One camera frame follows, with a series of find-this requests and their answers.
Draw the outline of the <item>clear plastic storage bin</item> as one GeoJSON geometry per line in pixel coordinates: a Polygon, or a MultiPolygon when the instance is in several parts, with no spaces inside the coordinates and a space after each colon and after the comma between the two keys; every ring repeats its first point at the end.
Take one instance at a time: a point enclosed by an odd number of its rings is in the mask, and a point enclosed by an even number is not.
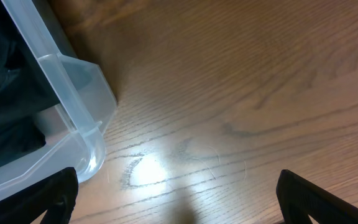
{"type": "Polygon", "coordinates": [[[0,201],[73,167],[78,182],[100,170],[116,99],[98,65],[80,60],[47,1],[1,1],[59,103],[34,115],[44,147],[0,167],[0,201]]]}

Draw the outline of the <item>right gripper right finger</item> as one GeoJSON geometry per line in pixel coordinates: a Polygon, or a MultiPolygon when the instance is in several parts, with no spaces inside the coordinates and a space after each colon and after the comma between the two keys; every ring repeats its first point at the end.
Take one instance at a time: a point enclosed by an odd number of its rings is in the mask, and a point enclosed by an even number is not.
{"type": "Polygon", "coordinates": [[[358,208],[300,177],[282,170],[276,194],[285,224],[358,223],[358,208]]]}

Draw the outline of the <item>large black garment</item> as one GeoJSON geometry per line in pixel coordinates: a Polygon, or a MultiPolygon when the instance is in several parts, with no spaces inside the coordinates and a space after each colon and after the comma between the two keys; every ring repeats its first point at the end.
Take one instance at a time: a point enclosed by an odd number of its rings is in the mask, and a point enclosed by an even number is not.
{"type": "Polygon", "coordinates": [[[45,146],[36,113],[59,100],[0,1],[0,167],[45,146]]]}

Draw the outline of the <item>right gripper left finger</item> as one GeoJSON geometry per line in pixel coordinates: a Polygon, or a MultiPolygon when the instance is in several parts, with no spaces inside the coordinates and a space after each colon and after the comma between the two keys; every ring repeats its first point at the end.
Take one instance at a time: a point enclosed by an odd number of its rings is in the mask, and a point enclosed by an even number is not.
{"type": "Polygon", "coordinates": [[[79,183],[73,167],[57,173],[0,201],[0,223],[66,224],[76,204],[79,183]]]}

